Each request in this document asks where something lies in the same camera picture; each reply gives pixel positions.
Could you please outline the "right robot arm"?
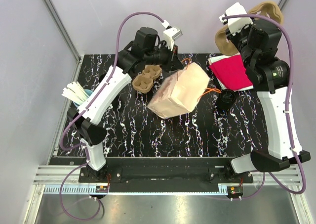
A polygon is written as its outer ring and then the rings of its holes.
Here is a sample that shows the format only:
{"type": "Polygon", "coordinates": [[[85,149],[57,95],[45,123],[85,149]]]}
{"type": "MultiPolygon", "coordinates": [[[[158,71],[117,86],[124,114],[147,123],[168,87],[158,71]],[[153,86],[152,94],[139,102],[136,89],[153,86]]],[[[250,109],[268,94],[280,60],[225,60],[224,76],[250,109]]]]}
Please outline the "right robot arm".
{"type": "Polygon", "coordinates": [[[276,57],[277,46],[283,33],[280,25],[270,18],[228,19],[226,36],[241,55],[245,72],[261,102],[268,134],[268,147],[234,158],[224,170],[228,182],[236,182],[242,173],[257,170],[278,172],[291,164],[311,159],[302,149],[294,131],[287,124],[290,111],[290,67],[276,57]]]}

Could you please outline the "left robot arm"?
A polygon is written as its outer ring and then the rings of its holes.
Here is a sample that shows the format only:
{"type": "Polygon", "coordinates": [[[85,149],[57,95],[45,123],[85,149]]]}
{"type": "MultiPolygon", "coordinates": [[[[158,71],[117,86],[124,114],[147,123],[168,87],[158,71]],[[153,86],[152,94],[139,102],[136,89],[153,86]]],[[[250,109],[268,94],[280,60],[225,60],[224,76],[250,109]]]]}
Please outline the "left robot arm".
{"type": "Polygon", "coordinates": [[[180,36],[182,32],[176,27],[168,26],[163,32],[163,40],[155,29],[140,28],[134,40],[117,53],[114,64],[92,94],[77,108],[68,110],[70,125],[79,132],[80,144],[86,152],[89,176],[95,182],[102,182],[107,175],[103,154],[107,131],[99,125],[103,115],[121,90],[148,66],[155,65],[166,72],[183,69],[175,44],[180,36]]]}

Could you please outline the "beige paper takeout bag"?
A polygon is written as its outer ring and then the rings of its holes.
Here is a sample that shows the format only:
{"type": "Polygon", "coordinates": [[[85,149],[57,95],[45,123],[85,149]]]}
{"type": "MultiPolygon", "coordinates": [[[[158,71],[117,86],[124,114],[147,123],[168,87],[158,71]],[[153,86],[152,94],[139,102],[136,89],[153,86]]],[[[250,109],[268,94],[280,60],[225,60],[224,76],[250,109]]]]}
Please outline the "beige paper takeout bag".
{"type": "Polygon", "coordinates": [[[200,65],[190,63],[165,78],[147,108],[163,119],[191,113],[203,95],[221,93],[219,89],[210,88],[209,81],[200,65]]]}

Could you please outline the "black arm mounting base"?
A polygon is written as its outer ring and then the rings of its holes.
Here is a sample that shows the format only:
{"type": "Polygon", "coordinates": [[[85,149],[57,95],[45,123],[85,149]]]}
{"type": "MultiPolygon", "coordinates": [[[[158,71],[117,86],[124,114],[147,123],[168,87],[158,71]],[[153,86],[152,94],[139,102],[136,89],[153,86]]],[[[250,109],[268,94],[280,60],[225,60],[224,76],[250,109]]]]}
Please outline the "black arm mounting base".
{"type": "Polygon", "coordinates": [[[231,158],[225,157],[146,157],[146,158],[119,158],[110,157],[100,171],[91,168],[81,168],[79,182],[106,182],[120,183],[129,179],[198,179],[210,183],[253,183],[253,176],[248,173],[228,179],[224,175],[225,168],[231,158]]]}

